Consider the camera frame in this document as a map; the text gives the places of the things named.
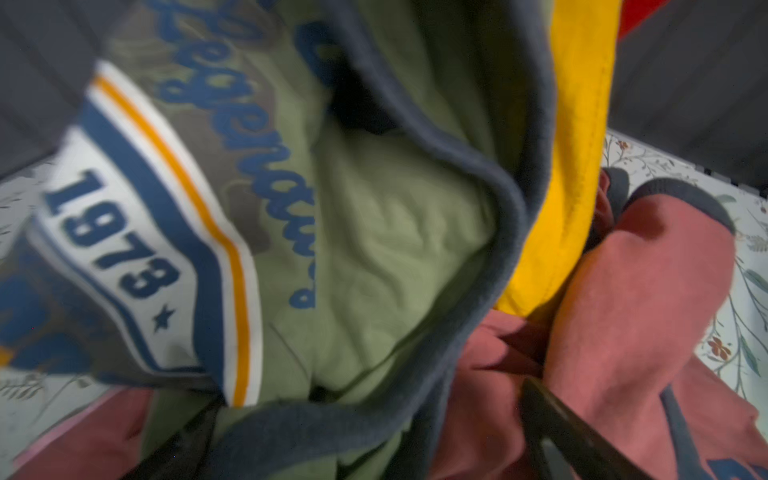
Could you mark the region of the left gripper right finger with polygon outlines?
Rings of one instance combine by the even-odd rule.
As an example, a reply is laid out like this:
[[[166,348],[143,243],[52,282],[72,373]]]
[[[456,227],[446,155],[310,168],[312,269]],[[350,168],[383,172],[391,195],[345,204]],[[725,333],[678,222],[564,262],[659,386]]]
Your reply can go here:
[[[647,479],[541,381],[524,380],[520,415],[529,462],[539,479]]]

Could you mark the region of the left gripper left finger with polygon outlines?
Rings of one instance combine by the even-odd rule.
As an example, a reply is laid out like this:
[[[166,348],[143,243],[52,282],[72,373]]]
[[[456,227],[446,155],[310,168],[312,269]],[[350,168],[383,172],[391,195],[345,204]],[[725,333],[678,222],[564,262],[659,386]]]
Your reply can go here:
[[[165,441],[154,453],[127,472],[123,480],[195,479],[207,455],[218,410],[215,398]]]

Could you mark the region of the red cloth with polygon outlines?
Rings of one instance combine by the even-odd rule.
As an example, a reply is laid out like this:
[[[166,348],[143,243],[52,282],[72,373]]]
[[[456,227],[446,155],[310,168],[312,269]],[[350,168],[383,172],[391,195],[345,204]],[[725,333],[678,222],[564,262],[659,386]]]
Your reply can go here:
[[[668,0],[623,0],[617,38],[626,37],[667,3]]]

